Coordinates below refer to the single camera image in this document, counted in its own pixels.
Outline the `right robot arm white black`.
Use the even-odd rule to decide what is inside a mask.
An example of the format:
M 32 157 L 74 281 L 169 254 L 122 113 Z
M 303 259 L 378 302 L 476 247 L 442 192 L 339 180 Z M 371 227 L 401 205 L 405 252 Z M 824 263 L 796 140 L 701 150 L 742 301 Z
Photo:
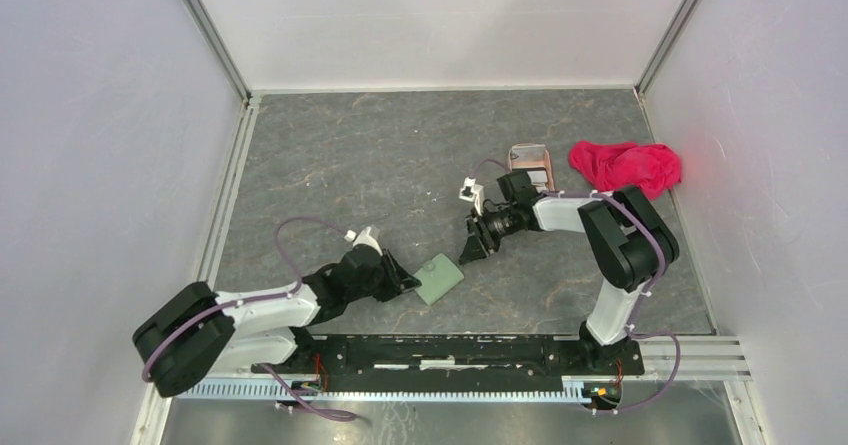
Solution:
M 491 203 L 468 177 L 461 200 L 471 203 L 461 265 L 497 252 L 504 238 L 522 231 L 585 235 L 603 277 L 595 306 L 579 330 L 577 357 L 591 373 L 602 373 L 631 340 L 634 312 L 678 258 L 675 236 L 635 185 L 614 192 L 541 191 L 524 170 L 497 180 L 502 201 Z

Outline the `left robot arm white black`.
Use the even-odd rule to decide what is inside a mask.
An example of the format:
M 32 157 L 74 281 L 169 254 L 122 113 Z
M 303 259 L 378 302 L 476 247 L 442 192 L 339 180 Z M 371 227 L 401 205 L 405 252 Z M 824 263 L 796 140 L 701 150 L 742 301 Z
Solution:
M 143 322 L 132 342 L 143 381 L 164 398 L 217 370 L 269 363 L 297 373 L 314 359 L 313 344 L 297 330 L 330 321 L 363 298 L 387 302 L 421 285 L 389 250 L 356 245 L 283 287 L 233 293 L 193 282 Z

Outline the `pink oval card tray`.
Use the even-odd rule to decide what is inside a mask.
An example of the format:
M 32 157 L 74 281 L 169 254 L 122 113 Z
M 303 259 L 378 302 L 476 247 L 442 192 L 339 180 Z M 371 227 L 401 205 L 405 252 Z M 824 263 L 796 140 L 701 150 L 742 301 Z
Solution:
M 550 153 L 544 144 L 523 143 L 510 147 L 508 167 L 511 171 L 524 171 L 540 192 L 555 190 Z

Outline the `aluminium frame rail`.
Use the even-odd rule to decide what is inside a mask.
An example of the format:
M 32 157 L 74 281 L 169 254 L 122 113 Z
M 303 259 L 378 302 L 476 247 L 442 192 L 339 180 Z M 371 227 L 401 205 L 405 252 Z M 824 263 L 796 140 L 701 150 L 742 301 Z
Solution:
M 727 336 L 682 339 L 668 331 L 637 333 L 638 311 L 679 257 L 679 244 L 644 190 L 567 193 L 554 187 L 550 159 L 522 165 L 512 149 L 497 180 L 502 200 L 486 198 L 475 174 L 459 191 L 471 210 L 457 260 L 437 257 L 405 270 L 374 227 L 348 230 L 343 257 L 288 285 L 254 292 L 187 285 L 146 320 L 132 341 L 142 378 L 164 398 L 269 399 L 292 410 L 350 422 L 352 413 L 319 407 L 323 399 L 382 401 L 561 401 L 595 416 L 617 416 L 626 379 L 654 371 L 663 348 L 663 389 L 678 379 L 723 380 L 741 440 L 764 432 L 743 383 L 744 358 L 730 358 Z M 358 300 L 387 302 L 408 292 L 442 296 L 460 269 L 497 252 L 522 231 L 586 237 L 603 277 L 588 318 L 573 337 L 553 335 L 311 335 Z

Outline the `crumpled red cloth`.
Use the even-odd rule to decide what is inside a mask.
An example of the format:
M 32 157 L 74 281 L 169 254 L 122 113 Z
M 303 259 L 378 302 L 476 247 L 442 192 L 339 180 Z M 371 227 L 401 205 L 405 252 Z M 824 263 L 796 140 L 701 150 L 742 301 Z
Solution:
M 683 172 L 681 159 L 664 144 L 583 140 L 570 150 L 568 163 L 598 191 L 635 185 L 649 200 L 658 199 L 680 183 Z

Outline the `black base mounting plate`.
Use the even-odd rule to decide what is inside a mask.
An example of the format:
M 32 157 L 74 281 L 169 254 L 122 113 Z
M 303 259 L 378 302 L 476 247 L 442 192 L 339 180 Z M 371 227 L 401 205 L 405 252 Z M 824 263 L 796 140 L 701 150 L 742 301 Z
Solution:
M 591 381 L 641 376 L 638 343 L 587 357 L 577 337 L 554 335 L 310 336 L 273 365 L 279 375 L 327 380 L 329 392 L 547 392 L 564 377 Z

